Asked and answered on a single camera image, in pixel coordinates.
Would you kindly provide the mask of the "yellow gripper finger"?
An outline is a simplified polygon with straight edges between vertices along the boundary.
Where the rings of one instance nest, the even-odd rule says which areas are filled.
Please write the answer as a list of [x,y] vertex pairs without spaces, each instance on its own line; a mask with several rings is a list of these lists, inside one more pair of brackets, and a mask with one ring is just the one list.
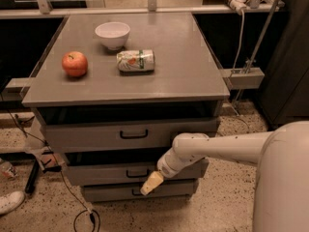
[[156,189],[164,181],[164,177],[159,171],[154,171],[151,173],[147,181],[143,184],[140,192],[143,195],[148,195],[151,191]]

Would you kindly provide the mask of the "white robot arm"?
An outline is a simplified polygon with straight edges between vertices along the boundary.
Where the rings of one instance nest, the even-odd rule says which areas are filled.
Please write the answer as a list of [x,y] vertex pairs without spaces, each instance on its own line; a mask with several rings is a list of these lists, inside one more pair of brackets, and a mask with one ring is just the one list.
[[277,130],[209,137],[181,133],[141,188],[149,194],[203,158],[257,166],[252,232],[309,232],[309,122]]

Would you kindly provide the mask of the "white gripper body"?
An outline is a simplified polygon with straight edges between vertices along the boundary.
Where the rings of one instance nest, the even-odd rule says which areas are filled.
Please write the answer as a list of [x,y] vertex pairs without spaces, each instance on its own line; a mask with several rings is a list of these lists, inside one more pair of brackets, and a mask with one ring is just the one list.
[[174,149],[169,149],[157,162],[157,170],[165,178],[172,178],[183,171],[188,166],[203,160],[201,155],[181,154]]

